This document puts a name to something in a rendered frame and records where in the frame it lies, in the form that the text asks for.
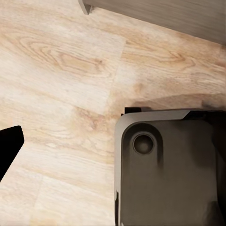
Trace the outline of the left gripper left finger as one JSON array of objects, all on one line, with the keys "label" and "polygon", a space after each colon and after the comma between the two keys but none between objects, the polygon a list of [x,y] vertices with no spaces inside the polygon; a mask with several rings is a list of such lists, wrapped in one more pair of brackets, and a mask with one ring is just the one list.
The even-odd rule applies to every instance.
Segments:
[{"label": "left gripper left finger", "polygon": [[0,181],[24,144],[21,126],[0,130]]}]

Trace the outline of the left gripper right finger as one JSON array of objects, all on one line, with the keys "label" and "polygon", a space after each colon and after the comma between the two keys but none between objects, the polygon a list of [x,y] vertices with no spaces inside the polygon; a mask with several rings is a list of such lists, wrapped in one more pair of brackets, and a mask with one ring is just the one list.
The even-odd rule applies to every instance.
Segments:
[{"label": "left gripper right finger", "polygon": [[211,142],[226,163],[226,127],[215,125]]}]

